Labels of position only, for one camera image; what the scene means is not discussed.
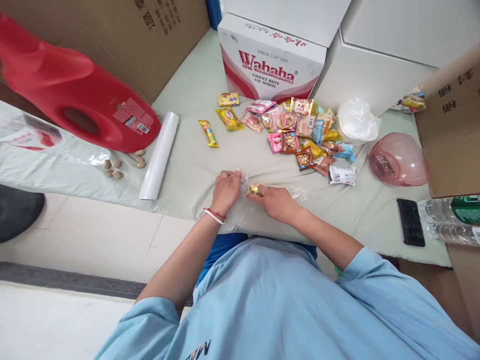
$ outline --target hand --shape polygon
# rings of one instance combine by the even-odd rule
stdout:
[[[213,190],[210,209],[222,216],[227,216],[239,197],[241,180],[241,169],[237,168],[235,172],[223,170],[215,179],[215,190]]]
[[[302,209],[286,188],[259,185],[258,191],[262,196],[249,193],[246,197],[263,206],[269,217],[281,223],[291,225]]]

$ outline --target wahaha box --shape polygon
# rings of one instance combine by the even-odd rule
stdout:
[[[227,13],[218,25],[228,90],[281,102],[309,97],[327,48]]]

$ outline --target person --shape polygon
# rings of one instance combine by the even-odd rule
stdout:
[[[97,359],[480,359],[480,346],[416,280],[284,188],[261,185],[262,196],[248,198],[310,239],[343,271],[336,283],[308,247],[217,236],[241,176],[239,169],[217,176],[209,213],[145,286]]]

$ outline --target red plastic bottle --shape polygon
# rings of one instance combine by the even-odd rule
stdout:
[[[85,141],[133,153],[146,148],[160,131],[153,109],[123,82],[82,53],[31,35],[1,12],[0,59],[12,90]],[[72,112],[87,115],[98,131],[76,125],[66,116]]]

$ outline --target green bottle label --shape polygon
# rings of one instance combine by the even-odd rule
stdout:
[[[480,225],[480,195],[455,196],[451,210],[462,223]]]

